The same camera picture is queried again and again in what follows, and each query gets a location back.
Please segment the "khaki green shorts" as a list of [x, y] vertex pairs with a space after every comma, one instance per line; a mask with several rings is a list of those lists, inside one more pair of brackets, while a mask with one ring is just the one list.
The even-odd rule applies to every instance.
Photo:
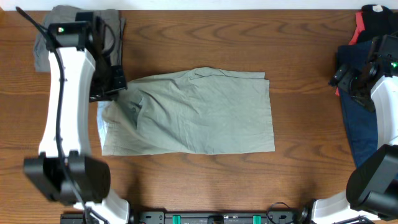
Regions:
[[105, 156], [275, 150], [264, 72], [202, 67], [133, 80], [98, 105]]

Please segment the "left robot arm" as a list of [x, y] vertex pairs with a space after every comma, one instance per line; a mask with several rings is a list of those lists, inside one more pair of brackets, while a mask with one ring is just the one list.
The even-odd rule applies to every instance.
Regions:
[[91, 155], [88, 137], [90, 103], [113, 101], [127, 87], [105, 46], [111, 27], [94, 12], [79, 12], [73, 22], [39, 31], [49, 51], [49, 108], [38, 155], [24, 159], [24, 174], [47, 200], [76, 209], [61, 223], [132, 223], [129, 202], [111, 189], [109, 165]]

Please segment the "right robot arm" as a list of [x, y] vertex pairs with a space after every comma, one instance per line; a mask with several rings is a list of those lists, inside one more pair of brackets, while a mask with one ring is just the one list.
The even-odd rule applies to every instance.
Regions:
[[397, 36], [341, 46], [328, 84], [341, 94], [356, 169], [344, 191], [304, 208], [303, 223], [397, 219]]

